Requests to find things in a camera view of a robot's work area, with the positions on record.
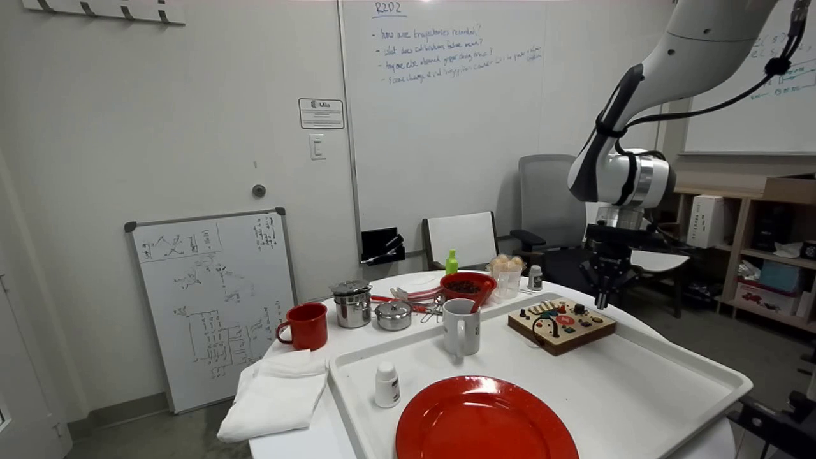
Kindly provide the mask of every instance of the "floor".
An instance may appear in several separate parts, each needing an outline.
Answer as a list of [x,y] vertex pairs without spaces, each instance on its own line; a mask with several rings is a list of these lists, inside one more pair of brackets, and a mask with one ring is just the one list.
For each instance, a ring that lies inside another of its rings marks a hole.
[[[627,301],[627,312],[663,338],[745,372],[756,384],[753,398],[771,408],[789,408],[789,394],[808,384],[798,372],[808,334],[747,315],[732,320],[713,306],[686,306],[677,320],[668,299],[653,291],[634,291]],[[231,403],[219,403],[184,415],[157,414],[106,426],[75,440],[70,459],[249,459],[249,445],[215,440],[228,408]],[[741,459],[761,459],[762,442],[738,430],[738,450]]]

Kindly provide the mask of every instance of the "door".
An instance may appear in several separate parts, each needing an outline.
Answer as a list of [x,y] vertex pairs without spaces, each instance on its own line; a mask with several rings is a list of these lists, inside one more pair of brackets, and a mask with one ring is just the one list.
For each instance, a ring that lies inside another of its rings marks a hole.
[[60,424],[25,354],[10,299],[0,266],[0,458],[57,459],[64,458]]

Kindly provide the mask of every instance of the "stainless steel container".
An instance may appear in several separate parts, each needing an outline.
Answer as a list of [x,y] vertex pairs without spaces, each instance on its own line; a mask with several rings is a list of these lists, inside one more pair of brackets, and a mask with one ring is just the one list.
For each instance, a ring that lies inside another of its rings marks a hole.
[[379,330],[402,331],[410,326],[409,305],[381,305],[375,315],[379,315]]
[[337,324],[345,330],[359,330],[373,322],[373,299],[365,280],[347,280],[331,288],[337,305]]

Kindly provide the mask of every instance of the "napkin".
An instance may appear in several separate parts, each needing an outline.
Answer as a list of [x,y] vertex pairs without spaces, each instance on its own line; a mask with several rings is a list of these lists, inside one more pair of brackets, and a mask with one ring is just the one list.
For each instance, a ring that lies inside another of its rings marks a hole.
[[236,403],[218,436],[249,442],[308,430],[324,389],[328,364],[314,352],[263,358],[242,371]]

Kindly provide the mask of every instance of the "cable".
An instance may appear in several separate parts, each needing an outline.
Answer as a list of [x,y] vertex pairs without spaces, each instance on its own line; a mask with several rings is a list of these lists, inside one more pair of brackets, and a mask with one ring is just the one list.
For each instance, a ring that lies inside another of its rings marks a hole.
[[630,120],[630,122],[623,127],[623,132],[627,132],[634,125],[700,118],[700,115],[718,113],[718,109],[725,109],[725,107],[738,104],[741,99],[745,99],[745,98],[756,94],[761,88],[766,88],[774,78],[780,78],[780,74],[787,74],[787,71],[790,69],[790,56],[794,56],[797,48],[801,47],[804,33],[806,33],[806,22],[794,22],[794,23],[790,23],[789,42],[787,42],[787,48],[780,51],[780,56],[769,58],[769,64],[766,64],[766,78],[762,78],[759,85],[753,85],[751,89],[741,93],[738,98],[725,99],[725,103],[713,104],[713,107],[704,107],[704,109],[663,113],[663,115],[636,118],[636,120]]

